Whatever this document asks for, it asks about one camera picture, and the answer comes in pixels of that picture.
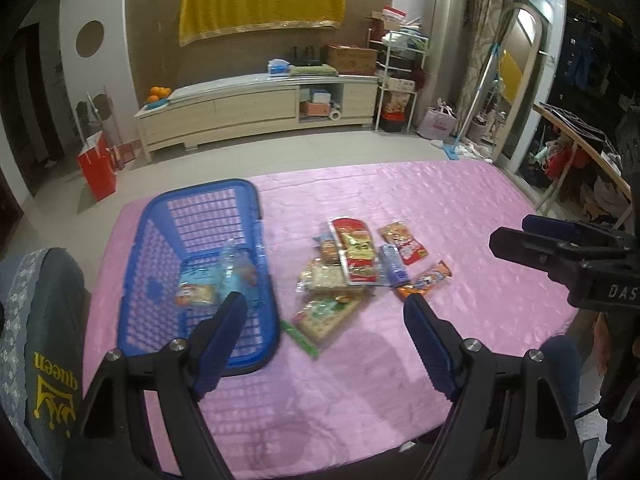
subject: patterned curtain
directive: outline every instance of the patterned curtain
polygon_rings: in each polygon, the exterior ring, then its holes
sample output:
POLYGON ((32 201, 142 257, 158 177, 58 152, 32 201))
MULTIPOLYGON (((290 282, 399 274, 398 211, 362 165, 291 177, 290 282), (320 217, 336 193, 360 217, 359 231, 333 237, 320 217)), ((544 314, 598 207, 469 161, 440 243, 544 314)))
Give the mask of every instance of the patterned curtain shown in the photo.
POLYGON ((482 68, 489 56, 492 45, 495 43, 503 1, 475 1, 473 47, 469 55, 469 66, 466 69, 465 82, 456 106, 458 128, 462 126, 464 118, 469 112, 471 102, 478 89, 482 68))

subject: gift bag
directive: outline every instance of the gift bag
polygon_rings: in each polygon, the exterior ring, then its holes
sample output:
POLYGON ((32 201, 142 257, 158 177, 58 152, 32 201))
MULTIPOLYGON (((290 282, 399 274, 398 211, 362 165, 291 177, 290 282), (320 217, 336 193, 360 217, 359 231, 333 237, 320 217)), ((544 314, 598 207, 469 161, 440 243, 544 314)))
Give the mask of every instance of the gift bag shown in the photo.
POLYGON ((456 116, 447 104, 438 99, 437 106, 428 108, 418 126, 418 135, 429 140, 444 140, 456 127, 456 116))

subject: circular hole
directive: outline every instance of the circular hole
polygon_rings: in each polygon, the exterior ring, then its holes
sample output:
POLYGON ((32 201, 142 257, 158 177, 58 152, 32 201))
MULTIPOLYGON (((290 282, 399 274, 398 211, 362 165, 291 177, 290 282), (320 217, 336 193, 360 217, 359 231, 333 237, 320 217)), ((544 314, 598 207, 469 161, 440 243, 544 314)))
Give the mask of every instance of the circular hole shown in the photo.
POLYGON ((94 105, 98 108, 98 114, 103 121, 111 117, 111 107, 109 106, 109 98, 105 94, 94 96, 94 105))
POLYGON ((76 37, 76 52, 78 56, 91 57, 98 51, 103 39, 104 27, 102 23, 95 20, 85 23, 76 37))

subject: pink tablecloth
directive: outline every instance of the pink tablecloth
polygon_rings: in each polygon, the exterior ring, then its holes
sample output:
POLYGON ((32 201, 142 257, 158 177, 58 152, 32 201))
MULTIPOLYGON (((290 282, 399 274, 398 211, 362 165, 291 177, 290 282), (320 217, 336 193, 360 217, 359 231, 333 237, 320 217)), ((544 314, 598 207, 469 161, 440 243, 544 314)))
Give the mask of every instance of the pink tablecloth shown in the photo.
MULTIPOLYGON (((450 284, 429 297, 434 311, 494 351, 522 355, 562 331, 574 313, 561 285, 492 256, 491 232, 519 227, 533 209, 484 162, 371 164, 251 181, 260 192, 281 316, 301 307, 297 276, 315 256, 312 237, 335 216, 363 219, 372 230, 404 221, 431 252, 410 274, 441 258, 452 269, 450 284)), ((85 388, 116 345, 122 280, 147 202, 122 209, 104 253, 86 334, 85 388)), ((200 407, 233 474, 250 479, 302 474, 397 447, 441 424, 449 404, 422 367, 401 302, 379 288, 318 361, 285 336, 269 365, 221 380, 200 407)), ((157 403, 149 413, 163 468, 177 472, 157 403)))

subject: cabinet drawer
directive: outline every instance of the cabinet drawer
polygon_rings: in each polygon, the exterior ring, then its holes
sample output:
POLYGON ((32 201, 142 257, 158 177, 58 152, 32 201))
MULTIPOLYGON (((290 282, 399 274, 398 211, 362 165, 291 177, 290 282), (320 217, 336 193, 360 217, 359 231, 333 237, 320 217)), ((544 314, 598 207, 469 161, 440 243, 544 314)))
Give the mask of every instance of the cabinet drawer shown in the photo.
POLYGON ((216 127, 294 118, 296 104, 295 89, 216 99, 216 127))
POLYGON ((148 144, 216 127, 214 101, 185 105, 140 119, 148 144))
POLYGON ((346 84, 342 94, 342 116, 373 117, 376 107, 376 93, 378 85, 346 84))

